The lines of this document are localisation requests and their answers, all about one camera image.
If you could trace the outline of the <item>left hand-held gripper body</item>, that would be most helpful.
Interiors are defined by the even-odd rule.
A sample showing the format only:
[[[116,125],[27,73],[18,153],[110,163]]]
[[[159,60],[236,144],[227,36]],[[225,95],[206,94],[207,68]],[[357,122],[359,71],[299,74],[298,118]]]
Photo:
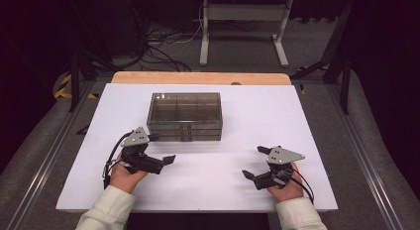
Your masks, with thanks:
[[[120,163],[129,171],[136,173],[143,171],[159,174],[164,166],[164,161],[149,157],[146,149],[151,141],[143,127],[132,131],[121,144],[122,153]]]

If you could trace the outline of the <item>person's left hand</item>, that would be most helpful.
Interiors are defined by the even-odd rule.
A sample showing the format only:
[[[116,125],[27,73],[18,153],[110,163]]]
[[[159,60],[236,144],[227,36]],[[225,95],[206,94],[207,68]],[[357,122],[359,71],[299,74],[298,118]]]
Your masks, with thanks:
[[[130,173],[122,164],[115,164],[112,168],[110,184],[127,193],[132,193],[147,174],[144,171]]]

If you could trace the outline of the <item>yellow black floor tape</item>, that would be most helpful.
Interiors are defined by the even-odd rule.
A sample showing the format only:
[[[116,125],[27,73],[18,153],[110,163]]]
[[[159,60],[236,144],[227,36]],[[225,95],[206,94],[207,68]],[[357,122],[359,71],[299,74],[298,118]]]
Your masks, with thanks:
[[[65,92],[67,85],[71,82],[71,74],[67,74],[64,79],[62,80],[61,84],[59,85],[54,97],[55,98],[72,98],[72,94]],[[99,98],[98,93],[89,93],[87,98],[89,99],[97,99]]]

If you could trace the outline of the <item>aluminium floor rail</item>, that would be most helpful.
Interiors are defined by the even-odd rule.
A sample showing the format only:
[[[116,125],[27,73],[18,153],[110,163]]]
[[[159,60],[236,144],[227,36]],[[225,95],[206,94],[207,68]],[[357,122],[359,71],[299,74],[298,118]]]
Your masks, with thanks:
[[[22,198],[17,210],[15,211],[12,219],[10,220],[5,230],[22,229],[22,226],[26,222],[31,210],[33,209],[33,206],[35,205],[52,172],[53,166],[62,151],[68,133],[84,101],[87,99],[87,96],[90,93],[93,85],[94,81],[86,81],[81,86],[81,92],[78,103],[74,106],[72,111],[66,114],[64,122],[60,127],[58,133],[55,135],[55,138],[52,142],[51,147],[49,148],[45,159],[43,160],[41,166],[38,168],[36,174],[31,180],[31,184],[28,190],[26,191],[24,197]]]
[[[382,218],[388,230],[404,230],[404,227],[396,214],[396,211],[389,199],[389,196],[383,185],[377,170],[370,161],[366,149],[357,133],[357,130],[348,114],[346,114],[340,104],[340,95],[337,89],[330,84],[326,85],[326,90],[336,108],[340,120],[342,121],[346,133],[348,134],[353,150],[362,169],[362,172],[367,180],[367,185],[372,193],[372,196],[379,208]]]

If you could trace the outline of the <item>person's right hand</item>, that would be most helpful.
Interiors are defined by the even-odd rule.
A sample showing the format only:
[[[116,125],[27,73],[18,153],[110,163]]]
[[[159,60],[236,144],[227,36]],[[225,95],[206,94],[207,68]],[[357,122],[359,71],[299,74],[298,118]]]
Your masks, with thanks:
[[[267,191],[278,201],[283,202],[286,200],[300,198],[304,196],[303,188],[300,186],[302,182],[301,177],[297,173],[298,167],[296,163],[292,163],[294,173],[292,177],[294,180],[291,180],[285,187],[278,188],[277,186],[272,186],[267,189]]]

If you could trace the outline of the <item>white metal desk frame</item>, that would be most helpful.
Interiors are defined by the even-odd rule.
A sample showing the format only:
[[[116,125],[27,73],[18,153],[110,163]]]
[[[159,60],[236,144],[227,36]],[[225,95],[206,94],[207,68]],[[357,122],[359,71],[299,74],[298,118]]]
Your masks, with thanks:
[[[271,36],[278,60],[282,67],[288,67],[282,37],[292,8],[292,0],[274,5],[252,5],[252,4],[223,4],[213,3],[210,0],[203,0],[201,28],[202,40],[199,64],[205,66],[208,63],[209,53],[209,22],[210,21],[257,21],[257,22],[279,22],[279,29]]]

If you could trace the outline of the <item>black metal stand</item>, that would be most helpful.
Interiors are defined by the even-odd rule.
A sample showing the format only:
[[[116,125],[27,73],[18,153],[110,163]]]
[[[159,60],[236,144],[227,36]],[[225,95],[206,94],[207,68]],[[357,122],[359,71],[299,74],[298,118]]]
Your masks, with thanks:
[[[109,71],[118,71],[119,67],[104,58],[97,56],[86,50],[78,50],[75,52],[70,63],[71,74],[71,106],[69,111],[73,112],[80,101],[80,78],[82,74],[85,80],[94,81],[98,75],[97,68],[94,63],[99,63],[102,67]]]
[[[352,1],[347,2],[344,6],[321,59],[308,67],[300,67],[295,74],[290,76],[291,79],[298,80],[327,65],[327,69],[322,77],[325,84],[333,84],[339,76],[342,77],[340,106],[345,114],[349,113],[348,96],[351,77],[351,62],[349,51],[344,47],[343,33],[345,31],[352,7]]]

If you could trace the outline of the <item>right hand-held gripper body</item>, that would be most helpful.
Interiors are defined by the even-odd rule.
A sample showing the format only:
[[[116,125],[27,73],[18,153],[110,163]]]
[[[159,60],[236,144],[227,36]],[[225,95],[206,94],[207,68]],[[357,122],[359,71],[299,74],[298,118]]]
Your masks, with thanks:
[[[265,159],[269,171],[255,176],[253,180],[257,189],[272,186],[285,187],[294,173],[292,163],[304,160],[303,154],[284,149],[281,146],[271,148],[271,152]]]

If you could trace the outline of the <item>smoked clear drawer box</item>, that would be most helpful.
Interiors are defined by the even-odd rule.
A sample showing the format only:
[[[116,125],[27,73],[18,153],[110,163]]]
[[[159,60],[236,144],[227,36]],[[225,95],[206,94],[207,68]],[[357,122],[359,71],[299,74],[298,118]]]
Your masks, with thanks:
[[[220,141],[223,117],[219,92],[153,93],[147,126],[161,142]]]

